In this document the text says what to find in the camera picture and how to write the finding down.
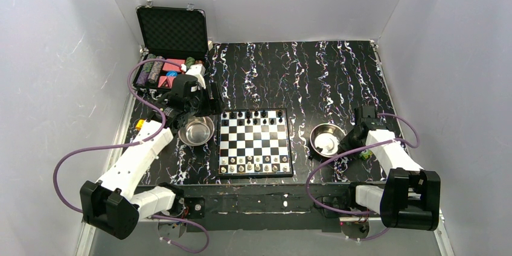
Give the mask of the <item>steel bowl with chess pieces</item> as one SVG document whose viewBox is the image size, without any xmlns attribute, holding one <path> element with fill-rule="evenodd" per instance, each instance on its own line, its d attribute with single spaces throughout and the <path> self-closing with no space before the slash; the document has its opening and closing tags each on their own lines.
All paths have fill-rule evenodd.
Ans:
<svg viewBox="0 0 512 256">
<path fill-rule="evenodd" d="M 345 136 L 345 131 L 340 127 L 331 123 L 322 123 L 312 129 L 309 141 L 315 153 L 324 158 L 331 158 L 340 154 L 341 142 Z"/>
</svg>

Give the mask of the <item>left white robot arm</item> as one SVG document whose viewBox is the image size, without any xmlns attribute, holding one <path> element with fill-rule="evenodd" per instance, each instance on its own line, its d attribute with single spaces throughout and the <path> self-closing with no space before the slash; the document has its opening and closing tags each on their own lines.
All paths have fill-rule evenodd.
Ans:
<svg viewBox="0 0 512 256">
<path fill-rule="evenodd" d="M 154 113 L 136 140 L 123 145 L 123 154 L 98 180 L 86 181 L 80 189 L 83 220 L 118 239 L 127 238 L 141 219 L 172 209 L 177 189 L 158 185 L 136 193 L 142 176 L 191 117 L 219 115 L 225 107 L 217 83 L 185 74 L 173 80 L 169 92 L 146 105 Z"/>
</svg>

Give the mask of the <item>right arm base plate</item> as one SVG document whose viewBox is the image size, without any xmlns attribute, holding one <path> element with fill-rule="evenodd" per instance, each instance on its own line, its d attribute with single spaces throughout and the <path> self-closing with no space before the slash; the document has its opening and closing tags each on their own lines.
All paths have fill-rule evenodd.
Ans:
<svg viewBox="0 0 512 256">
<path fill-rule="evenodd" d="M 379 217 L 379 215 L 370 211 L 368 208 L 361 209 L 361 206 L 350 206 L 350 202 L 342 196 L 319 196 L 316 200 L 323 205 L 329 206 L 337 210 L 344 210 L 343 213 L 334 212 L 329 209 L 325 209 L 322 205 L 314 204 L 316 209 L 326 218 L 335 218 L 339 216 L 354 216 L 354 217 Z"/>
</svg>

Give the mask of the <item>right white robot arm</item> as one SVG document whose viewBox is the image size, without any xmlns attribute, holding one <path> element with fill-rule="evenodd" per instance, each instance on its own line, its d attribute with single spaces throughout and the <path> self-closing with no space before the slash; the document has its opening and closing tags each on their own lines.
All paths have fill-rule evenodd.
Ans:
<svg viewBox="0 0 512 256">
<path fill-rule="evenodd" d="M 338 154 L 371 152 L 386 173 L 384 187 L 356 183 L 349 188 L 350 207 L 380 215 L 387 228 L 437 229 L 441 179 L 416 163 L 373 106 L 354 109 L 355 125 L 338 145 Z"/>
</svg>

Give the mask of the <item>black and white chessboard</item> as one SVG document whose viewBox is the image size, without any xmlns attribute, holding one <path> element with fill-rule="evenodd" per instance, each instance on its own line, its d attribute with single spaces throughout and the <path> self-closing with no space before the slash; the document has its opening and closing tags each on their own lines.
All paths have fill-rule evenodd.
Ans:
<svg viewBox="0 0 512 256">
<path fill-rule="evenodd" d="M 285 108 L 222 112 L 217 125 L 219 177 L 293 176 L 289 131 Z"/>
</svg>

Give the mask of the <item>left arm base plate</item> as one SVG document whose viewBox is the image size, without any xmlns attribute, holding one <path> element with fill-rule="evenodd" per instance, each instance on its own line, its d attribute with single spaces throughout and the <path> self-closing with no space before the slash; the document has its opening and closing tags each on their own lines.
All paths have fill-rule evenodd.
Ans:
<svg viewBox="0 0 512 256">
<path fill-rule="evenodd" d="M 205 199 L 202 197 L 180 197 L 170 210 L 158 212 L 157 215 L 180 219 L 201 219 L 205 215 Z"/>
</svg>

